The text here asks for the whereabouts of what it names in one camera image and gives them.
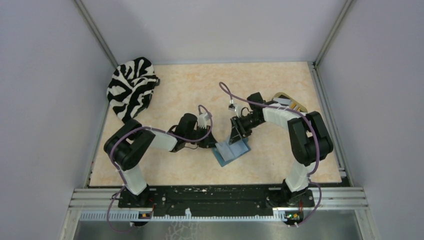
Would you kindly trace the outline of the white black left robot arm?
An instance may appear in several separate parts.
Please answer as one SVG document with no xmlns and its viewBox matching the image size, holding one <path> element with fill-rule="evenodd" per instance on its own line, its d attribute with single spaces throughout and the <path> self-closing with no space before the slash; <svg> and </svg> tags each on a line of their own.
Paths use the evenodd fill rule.
<svg viewBox="0 0 424 240">
<path fill-rule="evenodd" d="M 208 112 L 194 115 L 184 114 L 177 125 L 168 131 L 142 126 L 135 119 L 128 120 L 104 144 L 108 154 L 124 183 L 124 190 L 138 207 L 149 203 L 149 185 L 146 182 L 140 162 L 149 148 L 176 153 L 187 144 L 209 149 L 216 144 L 212 134 L 212 115 Z"/>
</svg>

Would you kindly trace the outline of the cards in tray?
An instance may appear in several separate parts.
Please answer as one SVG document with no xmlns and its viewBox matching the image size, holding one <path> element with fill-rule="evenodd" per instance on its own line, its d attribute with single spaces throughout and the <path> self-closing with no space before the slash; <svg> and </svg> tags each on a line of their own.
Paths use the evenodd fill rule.
<svg viewBox="0 0 424 240">
<path fill-rule="evenodd" d="M 295 100 L 285 97 L 283 95 L 274 97 L 272 100 L 275 102 L 278 102 L 280 105 L 284 107 L 287 107 L 288 109 L 292 109 L 297 112 L 307 112 L 307 109 L 304 106 L 302 106 Z"/>
</svg>

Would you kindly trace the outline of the teal leather card holder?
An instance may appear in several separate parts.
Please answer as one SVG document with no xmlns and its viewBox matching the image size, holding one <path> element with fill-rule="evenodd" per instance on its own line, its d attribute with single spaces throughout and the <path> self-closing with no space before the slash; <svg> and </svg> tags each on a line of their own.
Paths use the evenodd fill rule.
<svg viewBox="0 0 424 240">
<path fill-rule="evenodd" d="M 229 144 L 230 138 L 215 144 L 212 152 L 221 167 L 224 167 L 234 160 L 240 158 L 251 150 L 248 145 L 248 139 L 241 139 L 233 144 Z"/>
</svg>

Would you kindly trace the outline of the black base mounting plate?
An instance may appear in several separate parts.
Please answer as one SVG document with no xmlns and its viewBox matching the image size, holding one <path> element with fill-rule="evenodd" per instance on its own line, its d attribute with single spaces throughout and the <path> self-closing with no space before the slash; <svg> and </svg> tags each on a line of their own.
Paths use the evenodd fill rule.
<svg viewBox="0 0 424 240">
<path fill-rule="evenodd" d="M 310 189 L 289 193 L 281 184 L 152 185 L 139 196 L 124 190 L 119 208 L 153 208 L 155 217 L 271 216 L 274 208 L 313 208 L 316 198 Z"/>
</svg>

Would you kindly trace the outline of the beige card tray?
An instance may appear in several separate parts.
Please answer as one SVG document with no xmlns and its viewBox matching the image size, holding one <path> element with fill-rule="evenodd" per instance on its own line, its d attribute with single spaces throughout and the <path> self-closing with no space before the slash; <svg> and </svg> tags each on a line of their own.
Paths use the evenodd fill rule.
<svg viewBox="0 0 424 240">
<path fill-rule="evenodd" d="M 308 112 L 304 105 L 300 104 L 298 101 L 294 100 L 291 96 L 284 92 L 277 92 L 274 96 L 271 97 L 271 100 L 279 103 L 284 108 L 292 109 L 303 114 Z"/>
</svg>

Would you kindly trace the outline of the aluminium frame rail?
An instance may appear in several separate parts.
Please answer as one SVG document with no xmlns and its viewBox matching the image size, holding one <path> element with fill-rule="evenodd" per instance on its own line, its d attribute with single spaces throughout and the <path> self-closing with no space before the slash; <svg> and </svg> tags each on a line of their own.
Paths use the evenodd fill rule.
<svg viewBox="0 0 424 240">
<path fill-rule="evenodd" d="M 308 206 L 303 201 L 303 211 L 350 211 L 368 209 L 365 192 L 358 187 L 313 187 L 312 199 L 318 207 Z M 160 200 L 154 207 L 119 207 L 118 200 L 112 201 L 114 188 L 77 189 L 71 198 L 68 209 L 80 211 L 84 221 L 110 222 L 288 222 L 298 210 L 297 207 L 260 207 L 257 203 L 235 203 L 228 206 L 212 204 L 200 207 L 190 203 L 188 206 L 173 204 L 167 207 Z"/>
</svg>

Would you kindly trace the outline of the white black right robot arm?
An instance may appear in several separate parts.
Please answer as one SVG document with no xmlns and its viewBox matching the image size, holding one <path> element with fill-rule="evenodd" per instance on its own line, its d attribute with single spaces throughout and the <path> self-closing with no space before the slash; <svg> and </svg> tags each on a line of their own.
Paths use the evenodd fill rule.
<svg viewBox="0 0 424 240">
<path fill-rule="evenodd" d="M 246 139 L 253 128 L 272 123 L 289 133 L 289 140 L 295 162 L 281 186 L 281 199 L 287 206 L 295 206 L 309 186 L 310 176 L 318 169 L 334 149 L 333 141 L 321 114 L 307 109 L 283 92 L 276 93 L 265 101 L 259 92 L 247 98 L 250 111 L 242 115 L 239 110 L 230 119 L 229 145 Z"/>
</svg>

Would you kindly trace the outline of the zebra striped cloth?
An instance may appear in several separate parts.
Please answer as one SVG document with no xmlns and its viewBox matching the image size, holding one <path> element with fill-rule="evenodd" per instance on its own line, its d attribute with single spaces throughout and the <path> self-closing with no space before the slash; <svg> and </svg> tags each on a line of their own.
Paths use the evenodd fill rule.
<svg viewBox="0 0 424 240">
<path fill-rule="evenodd" d="M 117 66 L 106 96 L 113 112 L 126 123 L 149 107 L 154 89 L 160 83 L 152 62 L 138 57 Z"/>
</svg>

